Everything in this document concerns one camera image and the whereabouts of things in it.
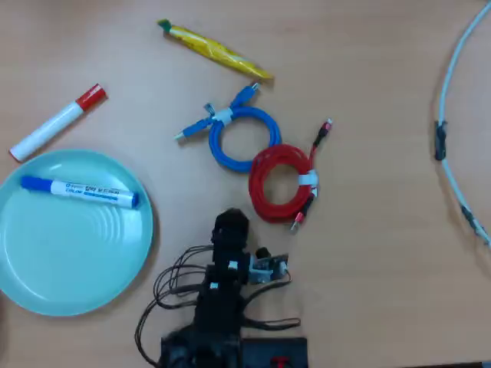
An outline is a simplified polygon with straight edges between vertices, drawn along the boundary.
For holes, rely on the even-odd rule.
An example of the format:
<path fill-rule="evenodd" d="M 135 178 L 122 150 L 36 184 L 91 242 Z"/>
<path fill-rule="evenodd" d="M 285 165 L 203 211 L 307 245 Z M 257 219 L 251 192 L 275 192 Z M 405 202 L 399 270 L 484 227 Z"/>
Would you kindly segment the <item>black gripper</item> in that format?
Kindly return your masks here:
<path fill-rule="evenodd" d="M 240 238 L 228 238 L 232 227 Z M 216 217 L 213 228 L 213 282 L 247 284 L 251 254 L 246 251 L 249 219 L 240 209 L 227 209 Z"/>

